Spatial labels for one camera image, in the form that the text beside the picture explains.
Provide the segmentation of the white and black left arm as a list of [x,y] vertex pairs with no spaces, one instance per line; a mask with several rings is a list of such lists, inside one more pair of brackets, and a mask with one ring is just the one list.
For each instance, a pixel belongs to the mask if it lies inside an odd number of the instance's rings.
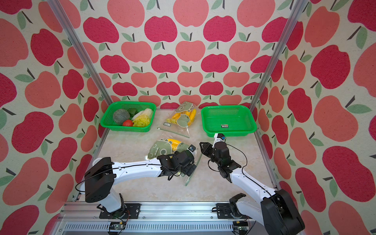
[[126,206],[123,196],[117,193],[113,186],[139,178],[166,176],[169,181],[179,173],[191,176],[196,169],[195,151],[196,148],[191,145],[181,152],[130,163],[114,162],[110,157],[102,158],[85,173],[84,180],[78,183],[84,186],[84,190],[80,192],[85,195],[86,203],[99,203],[100,218],[136,218],[138,216],[131,214],[132,209]]

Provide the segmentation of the zip-top bag with dinosaur print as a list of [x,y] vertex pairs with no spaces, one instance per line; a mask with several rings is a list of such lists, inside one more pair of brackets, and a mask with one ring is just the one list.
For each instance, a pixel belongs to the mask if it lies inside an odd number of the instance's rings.
[[[184,142],[181,140],[182,143],[178,146],[177,149],[173,149],[170,145],[170,143],[166,142],[165,139],[173,139],[173,138],[160,138],[154,142],[154,144],[151,146],[148,154],[145,156],[146,160],[152,160],[157,158],[160,155],[168,155],[168,154],[173,154],[175,152],[183,152],[184,150],[187,150],[189,146],[192,144],[190,142]],[[198,153],[198,149],[196,148],[196,151],[193,153],[194,155],[194,163],[198,167],[202,155]],[[183,181],[184,186],[188,186],[190,183],[191,179],[194,176],[194,173],[191,176],[187,176],[181,172],[178,172],[177,177],[180,177]]]

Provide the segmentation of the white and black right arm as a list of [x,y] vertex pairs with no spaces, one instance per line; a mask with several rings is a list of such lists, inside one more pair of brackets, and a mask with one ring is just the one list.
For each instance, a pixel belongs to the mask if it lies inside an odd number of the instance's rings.
[[249,175],[231,158],[225,142],[201,142],[200,148],[203,155],[217,164],[222,178],[245,191],[229,200],[232,217],[249,217],[263,225],[269,235],[297,235],[306,228],[290,194]]

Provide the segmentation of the yellow banana bunch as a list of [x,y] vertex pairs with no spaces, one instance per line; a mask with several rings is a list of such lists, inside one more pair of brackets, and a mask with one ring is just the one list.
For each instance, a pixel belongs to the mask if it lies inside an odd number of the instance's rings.
[[165,139],[164,141],[170,143],[170,145],[173,149],[177,149],[178,146],[182,143],[181,141],[178,141],[178,140],[175,140],[175,139]]

